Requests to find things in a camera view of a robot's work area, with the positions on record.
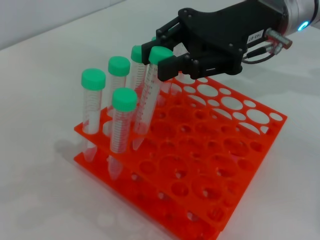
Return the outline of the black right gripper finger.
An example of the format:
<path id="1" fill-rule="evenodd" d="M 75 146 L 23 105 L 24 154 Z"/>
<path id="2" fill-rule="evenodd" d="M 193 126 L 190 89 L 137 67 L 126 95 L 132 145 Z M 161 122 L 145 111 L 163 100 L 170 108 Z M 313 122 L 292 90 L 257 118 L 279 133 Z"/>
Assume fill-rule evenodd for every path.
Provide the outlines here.
<path id="1" fill-rule="evenodd" d="M 141 46 L 142 62 L 145 65 L 150 63 L 149 56 L 153 47 L 165 47 L 173 50 L 174 47 L 185 41 L 186 19 L 187 16 L 175 17 L 155 31 L 155 40 L 144 43 Z"/>

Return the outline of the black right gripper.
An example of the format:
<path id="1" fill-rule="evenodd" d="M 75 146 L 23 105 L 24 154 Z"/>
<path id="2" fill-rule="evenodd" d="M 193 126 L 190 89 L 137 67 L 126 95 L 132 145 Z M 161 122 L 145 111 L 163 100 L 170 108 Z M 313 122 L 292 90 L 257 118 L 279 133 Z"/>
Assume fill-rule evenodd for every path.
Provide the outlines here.
<path id="1" fill-rule="evenodd" d="M 191 79 L 218 74 L 237 75 L 248 50 L 248 39 L 281 26 L 283 13 L 258 0 L 246 0 L 215 12 L 192 8 L 178 11 L 180 41 L 188 53 L 158 63 L 161 82 L 182 72 Z"/>

